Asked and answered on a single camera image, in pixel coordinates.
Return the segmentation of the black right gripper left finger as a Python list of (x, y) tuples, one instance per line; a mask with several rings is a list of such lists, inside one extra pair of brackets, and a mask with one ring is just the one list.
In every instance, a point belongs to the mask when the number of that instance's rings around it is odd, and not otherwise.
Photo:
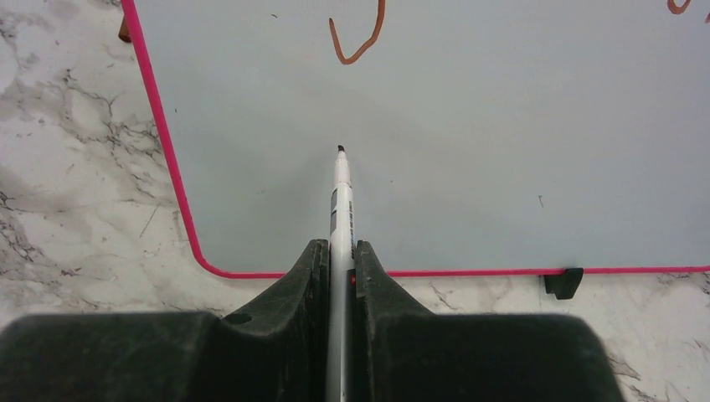
[(4, 401), (320, 401), (328, 244), (240, 309), (20, 317), (1, 333)]

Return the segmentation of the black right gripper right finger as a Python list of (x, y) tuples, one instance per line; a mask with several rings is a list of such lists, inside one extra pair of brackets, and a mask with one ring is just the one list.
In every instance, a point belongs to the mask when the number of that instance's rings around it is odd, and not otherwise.
[(437, 314), (354, 251), (352, 401), (621, 401), (605, 348), (577, 317)]

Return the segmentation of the white brown whiteboard marker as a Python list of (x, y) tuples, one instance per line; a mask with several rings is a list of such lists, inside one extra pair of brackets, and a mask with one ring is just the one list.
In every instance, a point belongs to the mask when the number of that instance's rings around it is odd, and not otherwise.
[(331, 196), (326, 401), (347, 401), (350, 383), (351, 288), (354, 272), (352, 183), (345, 148), (337, 147)]

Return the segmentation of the pink framed whiteboard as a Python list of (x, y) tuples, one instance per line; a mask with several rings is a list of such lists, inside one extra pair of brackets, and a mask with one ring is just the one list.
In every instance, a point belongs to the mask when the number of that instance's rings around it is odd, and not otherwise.
[(329, 235), (397, 276), (709, 268), (706, 1), (125, 1), (194, 259)]

